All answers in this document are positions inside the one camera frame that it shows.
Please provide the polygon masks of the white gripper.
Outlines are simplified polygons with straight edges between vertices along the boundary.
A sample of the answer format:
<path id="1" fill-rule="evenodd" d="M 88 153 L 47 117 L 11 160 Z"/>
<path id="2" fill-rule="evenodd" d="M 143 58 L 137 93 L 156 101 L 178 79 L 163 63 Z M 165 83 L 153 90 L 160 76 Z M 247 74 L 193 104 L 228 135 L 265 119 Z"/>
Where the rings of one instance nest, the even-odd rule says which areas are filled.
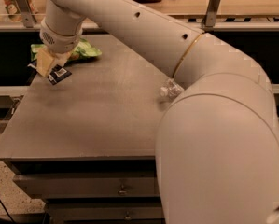
<path id="1" fill-rule="evenodd" d="M 44 48 L 38 51 L 37 73 L 47 77 L 56 65 L 64 67 L 71 57 L 71 51 L 77 46 L 81 34 L 82 31 L 79 30 L 75 35 L 59 35 L 46 25 L 45 20 L 42 20 L 40 39 L 53 53 Z"/>

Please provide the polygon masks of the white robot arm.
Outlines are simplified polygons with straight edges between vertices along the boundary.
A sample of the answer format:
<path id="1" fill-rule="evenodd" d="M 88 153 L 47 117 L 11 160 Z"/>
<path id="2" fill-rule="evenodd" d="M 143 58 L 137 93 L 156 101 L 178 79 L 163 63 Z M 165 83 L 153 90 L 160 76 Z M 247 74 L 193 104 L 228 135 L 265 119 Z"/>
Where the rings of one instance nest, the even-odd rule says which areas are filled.
<path id="1" fill-rule="evenodd" d="M 259 64 L 132 0 L 47 0 L 41 38 L 72 49 L 90 19 L 181 87 L 158 128 L 166 224 L 279 224 L 279 121 Z"/>

